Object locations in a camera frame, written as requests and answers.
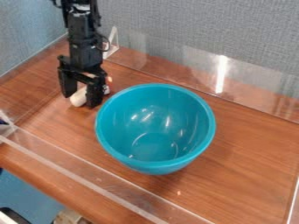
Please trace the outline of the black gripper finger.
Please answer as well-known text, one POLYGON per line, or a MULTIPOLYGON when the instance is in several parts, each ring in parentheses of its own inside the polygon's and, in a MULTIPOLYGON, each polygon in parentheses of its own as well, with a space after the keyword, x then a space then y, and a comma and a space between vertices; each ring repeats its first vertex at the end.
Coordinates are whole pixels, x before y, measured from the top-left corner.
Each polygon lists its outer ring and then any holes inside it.
POLYGON ((60 91, 66 98, 70 98, 78 91, 78 82, 70 72, 59 71, 60 91))
POLYGON ((94 109, 103 102, 105 88, 105 83, 90 83, 87 85, 87 106, 91 109, 94 109))

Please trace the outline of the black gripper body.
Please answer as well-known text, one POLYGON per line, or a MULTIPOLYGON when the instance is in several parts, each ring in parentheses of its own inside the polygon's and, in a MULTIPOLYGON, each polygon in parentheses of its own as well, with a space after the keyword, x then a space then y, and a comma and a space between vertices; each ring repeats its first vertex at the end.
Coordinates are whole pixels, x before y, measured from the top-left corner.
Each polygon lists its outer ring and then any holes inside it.
POLYGON ((95 38, 68 38, 70 55, 60 55, 58 72, 60 70, 70 72, 79 83, 107 84, 107 72, 102 68, 103 51, 96 47, 95 38))

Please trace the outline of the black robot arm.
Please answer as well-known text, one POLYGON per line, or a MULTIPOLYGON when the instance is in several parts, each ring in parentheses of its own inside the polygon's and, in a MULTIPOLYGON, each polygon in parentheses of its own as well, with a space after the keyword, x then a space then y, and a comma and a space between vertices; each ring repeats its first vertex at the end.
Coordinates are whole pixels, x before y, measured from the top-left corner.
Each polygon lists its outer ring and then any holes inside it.
POLYGON ((102 102, 109 74, 101 67, 103 53, 110 50, 99 32, 101 19, 98 0, 51 0, 62 10, 68 30, 70 55, 60 55, 58 67, 60 91, 70 98, 78 91, 78 83, 87 85, 87 106, 92 109, 102 102))

